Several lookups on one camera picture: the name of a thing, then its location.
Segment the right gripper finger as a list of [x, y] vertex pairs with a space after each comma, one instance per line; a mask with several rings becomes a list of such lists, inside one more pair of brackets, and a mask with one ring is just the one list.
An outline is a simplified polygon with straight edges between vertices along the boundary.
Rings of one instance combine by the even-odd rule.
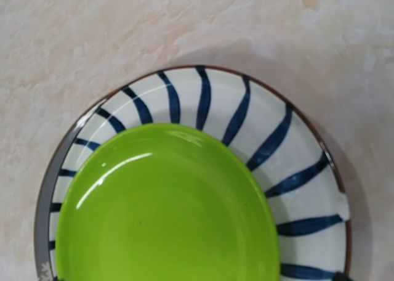
[[353, 281], [353, 280], [344, 272], [336, 272], [334, 274], [334, 281]]

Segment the white blue striped plate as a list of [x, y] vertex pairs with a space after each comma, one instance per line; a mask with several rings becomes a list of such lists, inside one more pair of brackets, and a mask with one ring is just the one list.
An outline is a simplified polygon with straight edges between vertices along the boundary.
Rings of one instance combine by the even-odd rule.
[[145, 75], [95, 104], [47, 169], [39, 280], [334, 280], [350, 212], [305, 117], [248, 75]]

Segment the green plastic plate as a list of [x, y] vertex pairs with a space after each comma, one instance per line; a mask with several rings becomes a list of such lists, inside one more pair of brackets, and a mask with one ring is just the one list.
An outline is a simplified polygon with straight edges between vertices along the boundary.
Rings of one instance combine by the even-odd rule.
[[268, 202], [226, 146], [176, 124], [124, 131], [74, 177], [55, 243], [60, 280], [278, 280]]

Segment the grey reindeer plate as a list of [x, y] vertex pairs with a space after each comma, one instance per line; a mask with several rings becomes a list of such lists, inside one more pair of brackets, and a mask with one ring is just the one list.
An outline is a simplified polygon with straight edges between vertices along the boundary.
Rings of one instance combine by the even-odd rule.
[[229, 146], [268, 197], [283, 280], [348, 273], [352, 228], [344, 183], [324, 140], [285, 96], [244, 73], [184, 65], [141, 76], [93, 104], [60, 142], [42, 180], [34, 222], [39, 280], [57, 280], [56, 231], [82, 164], [108, 139], [147, 123], [179, 123]]

